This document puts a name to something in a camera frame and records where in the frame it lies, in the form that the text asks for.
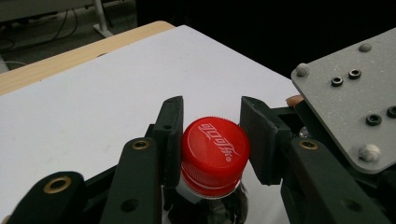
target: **bolt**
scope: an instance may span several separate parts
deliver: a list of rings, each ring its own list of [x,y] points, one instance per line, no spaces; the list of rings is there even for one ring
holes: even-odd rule
[[[361,77],[361,70],[358,70],[358,69],[350,70],[349,73],[348,73],[348,77],[350,79],[358,79],[358,78],[360,78]]]
[[[297,77],[305,77],[309,75],[309,66],[306,63],[300,63],[296,67]]]
[[[308,129],[305,126],[302,129],[300,129],[298,135],[301,138],[312,138],[312,135],[308,132]]]
[[[370,114],[366,117],[366,123],[370,126],[376,126],[380,124],[382,121],[381,116],[377,114]]]
[[[359,148],[359,158],[363,161],[378,161],[381,150],[376,145],[368,144]]]
[[[396,119],[396,105],[390,106],[387,111],[388,117]]]
[[[368,51],[370,51],[371,49],[372,49],[372,46],[369,45],[369,44],[362,44],[362,45],[359,47],[359,51],[360,51],[360,52],[363,52],[363,53],[368,52]]]
[[[332,86],[339,87],[343,85],[344,80],[341,77],[334,77],[332,79]]]

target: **red bottle cap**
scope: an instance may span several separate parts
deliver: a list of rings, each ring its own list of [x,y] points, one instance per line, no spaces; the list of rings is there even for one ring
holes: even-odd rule
[[[242,128],[227,119],[201,118],[187,128],[181,144],[181,173],[192,192],[220,198],[235,190],[250,154]]]

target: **brass insert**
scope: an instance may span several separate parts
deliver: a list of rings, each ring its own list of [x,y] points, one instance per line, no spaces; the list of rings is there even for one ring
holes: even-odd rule
[[[64,175],[51,179],[51,181],[44,186],[43,190],[48,194],[59,193],[64,189],[67,189],[71,184],[72,179],[69,176]]]
[[[136,150],[146,149],[149,147],[149,141],[138,140],[132,143],[132,148]]]
[[[303,140],[299,142],[299,145],[300,147],[303,147],[305,149],[311,149],[311,150],[318,149],[318,144],[309,140]]]

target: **table surface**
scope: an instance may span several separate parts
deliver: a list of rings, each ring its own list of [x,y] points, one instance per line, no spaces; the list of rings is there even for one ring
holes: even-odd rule
[[[88,179],[117,164],[123,144],[146,132],[168,98],[183,96],[186,127],[205,116],[237,123],[243,95],[280,107],[297,93],[268,68],[163,21],[0,78],[0,176],[7,180],[0,218],[46,175],[72,170]],[[243,182],[247,223],[288,223],[279,186],[262,186],[249,163]]]
[[[165,21],[155,21],[37,63],[11,70],[0,75],[0,96],[174,27]]]

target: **aluminum plate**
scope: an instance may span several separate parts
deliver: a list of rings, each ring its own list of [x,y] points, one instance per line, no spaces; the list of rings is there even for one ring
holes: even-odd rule
[[[349,78],[352,70],[361,76]],[[396,119],[387,115],[396,106],[396,29],[295,69],[291,79],[356,170],[377,174],[396,162]],[[368,125],[371,114],[382,121]]]

